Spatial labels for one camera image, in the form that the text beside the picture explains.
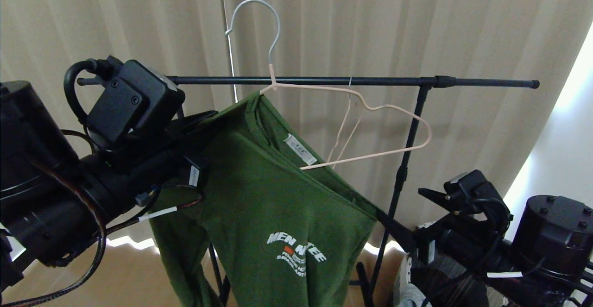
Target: green t-shirt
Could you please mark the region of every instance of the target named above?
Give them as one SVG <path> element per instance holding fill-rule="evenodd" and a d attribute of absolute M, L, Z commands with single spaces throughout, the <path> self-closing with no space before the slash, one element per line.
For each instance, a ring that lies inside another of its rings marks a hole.
<path fill-rule="evenodd" d="M 300 170 L 322 159 L 264 96 L 201 125 L 224 126 L 202 152 L 205 201 L 151 220 L 182 303 L 220 304 L 200 266 L 212 239 L 240 306 L 341 306 L 377 208 L 329 167 Z M 196 197 L 165 190 L 154 209 Z"/>

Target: clothes rack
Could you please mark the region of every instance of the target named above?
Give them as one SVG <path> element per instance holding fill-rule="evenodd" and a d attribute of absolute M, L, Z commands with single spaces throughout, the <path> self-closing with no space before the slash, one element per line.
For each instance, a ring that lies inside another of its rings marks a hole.
<path fill-rule="evenodd" d="M 177 85 L 269 85 L 271 79 L 269 77 L 184 77 L 176 75 L 167 76 L 172 82 Z M 516 80 L 496 80 L 496 79 L 458 79 L 446 75 L 437 75 L 435 77 L 418 77 L 418 78 L 394 78 L 394 77 L 278 77 L 276 81 L 279 83 L 292 83 L 295 85 L 330 85 L 330 86 L 418 86 L 418 94 L 416 96 L 416 106 L 414 114 L 422 115 L 424 103 L 428 97 L 428 91 L 432 88 L 449 88 L 453 86 L 472 86 L 472 87 L 500 87 L 500 88 L 529 88 L 536 89 L 539 87 L 539 81 L 516 81 Z M 78 79 L 78 85 L 96 85 L 99 82 L 95 79 Z M 183 117 L 183 111 L 178 113 L 179 117 Z M 408 131 L 406 147 L 413 146 L 416 139 L 416 132 L 418 130 L 417 119 L 411 120 L 410 129 Z M 403 154 L 402 161 L 396 172 L 396 181 L 394 184 L 393 193 L 391 196 L 391 203 L 387 215 L 393 218 L 397 203 L 402 193 L 403 185 L 407 179 L 408 164 L 411 156 L 411 151 Z M 358 273 L 358 280 L 351 280 L 350 285 L 360 286 L 365 307 L 374 307 L 373 292 L 379 278 L 379 271 L 383 263 L 383 256 L 385 254 L 385 246 L 388 240 L 388 231 L 385 229 L 383 239 L 379 246 L 379 254 L 377 261 L 372 271 L 370 281 L 366 276 L 366 270 L 363 263 L 357 263 L 356 271 Z M 404 250 L 409 246 L 402 245 Z M 224 305 L 228 300 L 230 292 L 230 284 L 228 278 L 225 276 L 221 280 L 220 269 L 218 261 L 214 254 L 214 248 L 210 244 L 210 258 L 212 258 L 212 265 L 214 273 L 216 274 L 216 284 L 219 289 L 220 299 Z"/>

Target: shirt logo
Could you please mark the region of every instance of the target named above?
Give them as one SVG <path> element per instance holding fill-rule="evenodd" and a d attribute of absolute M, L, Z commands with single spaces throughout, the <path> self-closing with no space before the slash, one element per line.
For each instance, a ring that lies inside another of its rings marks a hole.
<path fill-rule="evenodd" d="M 297 239 L 291 237 L 284 232 L 276 232 L 270 234 L 266 244 L 273 242 L 284 242 L 284 247 L 280 254 L 276 256 L 276 260 L 284 260 L 299 277 L 305 277 L 307 275 L 307 267 L 305 266 L 305 252 L 309 252 L 317 262 L 326 261 L 327 258 L 324 256 L 321 250 L 319 250 L 315 244 L 307 242 L 305 244 L 297 244 Z"/>

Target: shirt tag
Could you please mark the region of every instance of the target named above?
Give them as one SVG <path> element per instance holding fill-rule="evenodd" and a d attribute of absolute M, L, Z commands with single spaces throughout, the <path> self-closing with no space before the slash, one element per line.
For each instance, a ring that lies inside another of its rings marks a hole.
<path fill-rule="evenodd" d="M 311 166 L 317 162 L 317 159 L 298 141 L 292 134 L 288 134 L 288 138 L 284 142 L 298 155 L 307 166 Z"/>
<path fill-rule="evenodd" d="M 200 177 L 200 170 L 194 166 L 191 166 L 191 170 L 189 172 L 189 185 L 192 187 L 197 187 L 197 179 Z"/>

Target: metal hook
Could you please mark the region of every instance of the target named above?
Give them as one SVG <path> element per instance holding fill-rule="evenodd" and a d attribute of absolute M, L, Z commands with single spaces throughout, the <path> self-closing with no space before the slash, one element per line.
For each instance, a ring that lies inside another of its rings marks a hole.
<path fill-rule="evenodd" d="M 248 3 L 263 4 L 267 8 L 269 8 L 271 10 L 271 12 L 274 13 L 274 16 L 276 17 L 276 28 L 277 28 L 276 37 L 270 46 L 270 51 L 267 53 L 267 62 L 268 62 L 268 64 L 271 64 L 271 52 L 273 52 L 274 47 L 276 47 L 276 43 L 278 42 L 278 38 L 280 38 L 280 16 L 278 16 L 278 12 L 276 12 L 276 10 L 269 3 L 267 3 L 263 0 L 244 0 L 242 3 L 237 5 L 237 7 L 235 8 L 235 11 L 233 11 L 233 17 L 231 18 L 231 26 L 224 34 L 228 36 L 233 31 L 233 25 L 235 24 L 235 15 L 237 15 L 237 11 L 243 5 L 248 4 Z"/>

